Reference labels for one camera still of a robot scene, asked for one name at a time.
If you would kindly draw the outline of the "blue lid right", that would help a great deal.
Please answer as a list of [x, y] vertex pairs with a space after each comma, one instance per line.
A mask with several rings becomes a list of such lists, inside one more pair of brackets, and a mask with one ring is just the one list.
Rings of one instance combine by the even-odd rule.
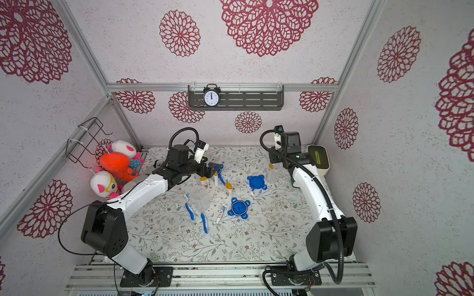
[[247, 177], [248, 186], [251, 191], [259, 191], [259, 190], [267, 190], [267, 185], [265, 183], [265, 176], [258, 175], [258, 176], [248, 176]]

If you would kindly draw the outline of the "blue toothbrush case back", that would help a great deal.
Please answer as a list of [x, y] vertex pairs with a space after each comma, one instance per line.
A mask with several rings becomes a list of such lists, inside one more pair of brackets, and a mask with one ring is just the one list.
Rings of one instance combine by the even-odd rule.
[[221, 183], [225, 186], [225, 185], [226, 185], [226, 181], [223, 179], [222, 175], [218, 175], [218, 178], [219, 178], [219, 180], [221, 181]]

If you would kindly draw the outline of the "black alarm clock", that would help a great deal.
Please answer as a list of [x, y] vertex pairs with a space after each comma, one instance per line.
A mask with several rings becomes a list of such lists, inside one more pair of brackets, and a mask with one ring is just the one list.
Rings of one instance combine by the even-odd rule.
[[207, 107], [217, 107], [221, 101], [221, 88], [215, 83], [206, 85], [203, 89], [203, 100]]

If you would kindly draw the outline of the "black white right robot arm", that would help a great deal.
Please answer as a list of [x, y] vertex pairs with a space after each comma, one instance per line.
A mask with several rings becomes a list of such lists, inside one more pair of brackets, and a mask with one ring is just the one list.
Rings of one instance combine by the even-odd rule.
[[284, 269], [266, 268], [263, 275], [275, 273], [296, 280], [311, 277], [326, 268], [335, 284], [341, 284], [344, 259], [354, 250], [357, 222], [347, 217], [325, 188], [322, 177], [330, 169], [324, 147], [311, 144], [302, 149], [298, 132], [285, 132], [281, 126], [264, 131], [259, 138], [271, 164], [282, 164], [293, 186], [299, 188], [311, 210], [314, 225], [306, 236], [305, 250], [291, 255]]

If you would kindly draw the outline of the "blue lid front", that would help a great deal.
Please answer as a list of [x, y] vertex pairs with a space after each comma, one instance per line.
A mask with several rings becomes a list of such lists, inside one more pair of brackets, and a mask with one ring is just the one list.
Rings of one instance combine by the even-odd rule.
[[243, 220], [248, 219], [248, 210], [251, 205], [250, 201], [238, 200], [236, 197], [232, 198], [231, 207], [227, 212], [230, 217], [240, 217]]

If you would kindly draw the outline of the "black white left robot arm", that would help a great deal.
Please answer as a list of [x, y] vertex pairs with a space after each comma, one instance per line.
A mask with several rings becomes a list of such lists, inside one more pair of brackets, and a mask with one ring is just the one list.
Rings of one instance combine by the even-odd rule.
[[193, 148], [170, 141], [164, 162], [145, 180], [111, 202], [94, 201], [85, 206], [81, 241], [121, 266], [134, 285], [153, 285], [158, 279], [153, 263], [129, 243], [127, 221], [150, 201], [186, 182], [192, 175], [213, 176], [216, 165], [208, 163], [204, 156], [208, 148], [198, 136]]

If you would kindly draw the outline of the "white pink plush top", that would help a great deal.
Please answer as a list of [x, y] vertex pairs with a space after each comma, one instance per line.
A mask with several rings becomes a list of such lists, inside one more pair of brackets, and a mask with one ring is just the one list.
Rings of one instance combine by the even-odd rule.
[[130, 160], [138, 160], [141, 157], [141, 153], [130, 143], [118, 140], [107, 146], [108, 152], [117, 152], [127, 156]]

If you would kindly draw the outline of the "clear plastic container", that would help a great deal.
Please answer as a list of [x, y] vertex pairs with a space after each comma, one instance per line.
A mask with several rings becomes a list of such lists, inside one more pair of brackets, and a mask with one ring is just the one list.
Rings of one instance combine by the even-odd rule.
[[189, 193], [188, 204], [191, 209], [198, 213], [206, 213], [210, 207], [210, 193], [202, 187], [194, 187]]
[[278, 179], [280, 178], [281, 173], [283, 172], [283, 164], [282, 163], [276, 163], [274, 165], [274, 173], [271, 179], [267, 178], [267, 175], [265, 175], [266, 182], [268, 184], [275, 184], [278, 182]]
[[144, 170], [143, 174], [139, 175], [134, 180], [125, 183], [121, 189], [121, 193], [124, 194], [128, 192], [129, 190], [133, 189], [137, 184], [144, 181], [155, 169], [156, 168], [153, 165], [148, 166]]

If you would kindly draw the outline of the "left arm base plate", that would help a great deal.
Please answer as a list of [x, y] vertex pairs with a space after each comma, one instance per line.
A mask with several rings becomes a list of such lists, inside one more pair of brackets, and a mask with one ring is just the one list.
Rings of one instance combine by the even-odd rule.
[[128, 270], [124, 271], [119, 286], [128, 287], [169, 287], [171, 285], [174, 268], [170, 266], [153, 266], [145, 268], [135, 275]]

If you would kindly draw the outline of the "small toothpaste tube front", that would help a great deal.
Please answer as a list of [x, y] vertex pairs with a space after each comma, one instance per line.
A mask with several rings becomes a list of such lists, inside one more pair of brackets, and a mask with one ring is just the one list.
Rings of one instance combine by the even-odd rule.
[[219, 213], [218, 213], [218, 216], [217, 216], [217, 219], [216, 219], [216, 223], [219, 224], [223, 215], [226, 213], [226, 210], [227, 210], [227, 205], [226, 204], [223, 204], [221, 209], [219, 210]]

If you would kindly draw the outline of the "red orange plush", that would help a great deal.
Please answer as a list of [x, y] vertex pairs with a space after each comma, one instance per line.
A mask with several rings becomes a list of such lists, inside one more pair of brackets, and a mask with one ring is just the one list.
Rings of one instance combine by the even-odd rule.
[[99, 164], [121, 181], [129, 182], [139, 177], [139, 175], [134, 174], [133, 170], [129, 167], [131, 164], [130, 159], [126, 155], [118, 152], [110, 152], [102, 155], [99, 159]]

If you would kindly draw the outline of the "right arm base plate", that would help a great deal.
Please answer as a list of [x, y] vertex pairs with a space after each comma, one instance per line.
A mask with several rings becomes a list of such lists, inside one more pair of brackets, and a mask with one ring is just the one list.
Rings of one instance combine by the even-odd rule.
[[320, 286], [322, 284], [318, 271], [291, 275], [284, 266], [271, 267], [270, 271], [273, 286]]

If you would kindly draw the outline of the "cream box green window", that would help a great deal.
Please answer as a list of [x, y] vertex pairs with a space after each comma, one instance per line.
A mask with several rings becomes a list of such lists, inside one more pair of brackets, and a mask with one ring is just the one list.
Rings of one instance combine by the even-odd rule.
[[318, 175], [325, 176], [330, 169], [330, 159], [326, 148], [320, 145], [311, 144], [308, 145], [307, 152], [317, 168]]

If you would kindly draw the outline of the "white plush yellow glasses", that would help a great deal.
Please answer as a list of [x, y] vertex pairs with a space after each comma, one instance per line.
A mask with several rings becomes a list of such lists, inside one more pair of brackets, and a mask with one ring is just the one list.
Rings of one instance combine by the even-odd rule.
[[90, 187], [96, 195], [107, 200], [121, 194], [116, 179], [107, 171], [98, 170], [90, 180]]

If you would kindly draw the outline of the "grey wall shelf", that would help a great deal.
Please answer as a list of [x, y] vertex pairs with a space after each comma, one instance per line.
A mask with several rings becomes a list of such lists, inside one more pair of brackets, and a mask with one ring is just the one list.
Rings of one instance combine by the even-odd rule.
[[280, 111], [284, 105], [283, 85], [269, 87], [219, 86], [221, 101], [207, 107], [203, 100], [204, 86], [188, 86], [188, 107], [192, 111]]

